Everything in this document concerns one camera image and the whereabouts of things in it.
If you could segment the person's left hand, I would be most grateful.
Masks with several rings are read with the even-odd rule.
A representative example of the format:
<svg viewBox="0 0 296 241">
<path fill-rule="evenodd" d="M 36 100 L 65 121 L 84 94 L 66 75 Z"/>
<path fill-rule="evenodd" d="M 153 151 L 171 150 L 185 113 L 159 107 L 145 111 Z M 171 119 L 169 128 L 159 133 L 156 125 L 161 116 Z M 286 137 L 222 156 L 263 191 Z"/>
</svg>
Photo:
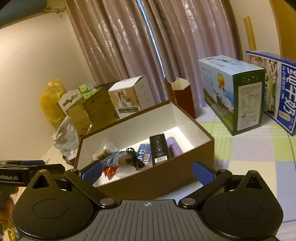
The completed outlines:
<svg viewBox="0 0 296 241">
<path fill-rule="evenodd" d="M 11 219 L 11 212 L 15 203 L 11 196 L 6 200 L 4 208 L 1 208 L 0 222 L 1 226 L 8 226 Z"/>
</svg>

